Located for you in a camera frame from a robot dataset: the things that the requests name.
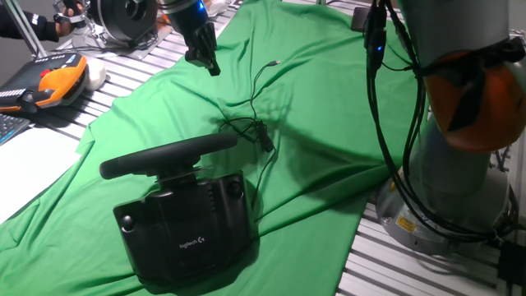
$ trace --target orange controller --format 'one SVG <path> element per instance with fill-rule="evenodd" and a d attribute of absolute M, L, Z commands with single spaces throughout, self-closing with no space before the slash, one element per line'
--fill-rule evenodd
<path fill-rule="evenodd" d="M 0 113 L 35 113 L 38 109 L 71 103 L 87 83 L 86 59 L 61 53 L 35 59 L 0 87 Z"/>

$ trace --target green cloth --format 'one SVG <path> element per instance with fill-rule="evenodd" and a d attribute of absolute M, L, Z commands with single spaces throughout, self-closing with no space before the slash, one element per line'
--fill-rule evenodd
<path fill-rule="evenodd" d="M 86 130 L 79 162 L 0 225 L 0 294 L 149 294 L 132 272 L 112 209 L 142 197 L 155 179 L 106 181 L 99 164 L 217 132 L 225 118 L 251 116 L 250 105 L 239 102 L 273 60 L 281 63 L 261 74 L 254 101 L 279 151 L 261 184 L 257 258 L 173 292 L 334 294 L 367 200 L 358 193 L 388 176 L 367 102 L 362 34 L 350 23 L 328 7 L 248 1 L 219 38 L 220 76 L 181 61 L 116 99 Z M 389 33 L 393 39 L 392 26 Z M 404 66 L 389 50 L 385 63 Z M 382 69 L 377 89 L 386 140 L 400 161 L 413 76 Z M 217 173 L 242 169 L 255 187 L 269 156 L 240 140 L 201 162 Z"/>

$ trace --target white object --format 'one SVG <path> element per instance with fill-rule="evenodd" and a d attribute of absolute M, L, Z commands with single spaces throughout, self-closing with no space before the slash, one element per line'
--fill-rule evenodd
<path fill-rule="evenodd" d="M 77 145 L 50 129 L 31 128 L 0 146 L 0 224 L 78 161 Z"/>
<path fill-rule="evenodd" d="M 104 63 L 97 58 L 93 58 L 88 62 L 88 84 L 85 86 L 87 90 L 99 89 L 106 80 L 106 67 Z"/>
<path fill-rule="evenodd" d="M 212 4 L 206 9 L 206 13 L 208 14 L 208 17 L 214 17 L 221 12 L 226 12 L 227 7 L 227 0 L 212 0 Z"/>

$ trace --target logitech logo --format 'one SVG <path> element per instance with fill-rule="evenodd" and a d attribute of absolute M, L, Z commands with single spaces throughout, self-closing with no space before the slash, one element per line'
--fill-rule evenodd
<path fill-rule="evenodd" d="M 199 237 L 197 239 L 194 239 L 191 242 L 184 243 L 184 244 L 179 244 L 179 248 L 187 248 L 187 247 L 190 247 L 191 245 L 195 245 L 196 243 L 203 243 L 204 241 L 205 241 L 204 238 Z"/>

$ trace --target metal rod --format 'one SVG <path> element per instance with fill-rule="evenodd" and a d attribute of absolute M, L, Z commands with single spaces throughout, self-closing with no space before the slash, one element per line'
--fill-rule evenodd
<path fill-rule="evenodd" d="M 39 39 L 36 37 L 36 34 L 34 33 L 30 23 L 25 18 L 24 12 L 20 8 L 20 5 L 18 5 L 18 2 L 16 0 L 2 0 L 2 2 L 5 5 L 7 12 L 15 22 L 18 31 L 24 38 L 24 41 L 31 53 L 37 58 L 47 57 L 48 55 L 46 54 L 46 51 L 42 47 Z"/>

